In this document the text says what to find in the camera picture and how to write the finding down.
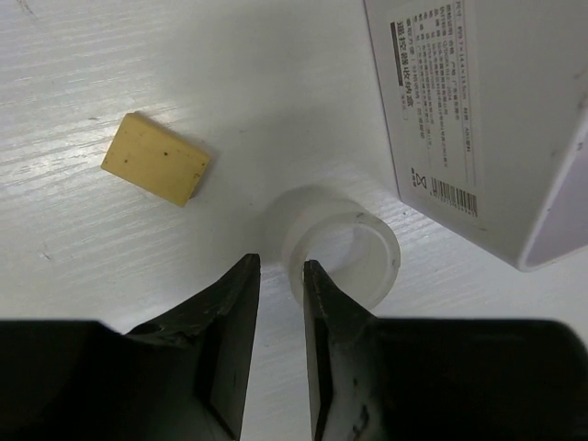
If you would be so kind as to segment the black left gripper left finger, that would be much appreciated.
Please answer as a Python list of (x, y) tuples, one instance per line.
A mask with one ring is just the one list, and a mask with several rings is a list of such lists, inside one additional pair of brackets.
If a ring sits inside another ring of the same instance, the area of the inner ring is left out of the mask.
[(237, 440), (261, 261), (119, 333), (102, 322), (1, 323), (4, 440)]

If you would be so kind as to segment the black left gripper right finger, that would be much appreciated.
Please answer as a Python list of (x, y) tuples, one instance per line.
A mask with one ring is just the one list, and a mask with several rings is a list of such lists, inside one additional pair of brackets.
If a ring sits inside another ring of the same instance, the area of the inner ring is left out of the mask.
[(303, 267), (315, 440), (584, 440), (587, 350), (550, 320), (379, 318)]

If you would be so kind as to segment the clear tape roll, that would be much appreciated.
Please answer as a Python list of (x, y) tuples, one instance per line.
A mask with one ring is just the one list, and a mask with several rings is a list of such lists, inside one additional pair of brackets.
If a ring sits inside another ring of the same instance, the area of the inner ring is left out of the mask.
[(328, 187), (291, 189), (267, 208), (262, 262), (284, 271), (304, 303), (303, 266), (318, 261), (335, 285), (367, 310), (391, 292), (401, 248), (391, 227), (344, 193)]

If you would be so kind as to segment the small yellow eraser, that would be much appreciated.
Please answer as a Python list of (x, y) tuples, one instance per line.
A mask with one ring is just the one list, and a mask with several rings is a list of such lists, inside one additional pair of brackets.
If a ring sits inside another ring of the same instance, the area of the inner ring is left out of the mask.
[(184, 207), (210, 155), (139, 112), (124, 116), (101, 168), (158, 198)]

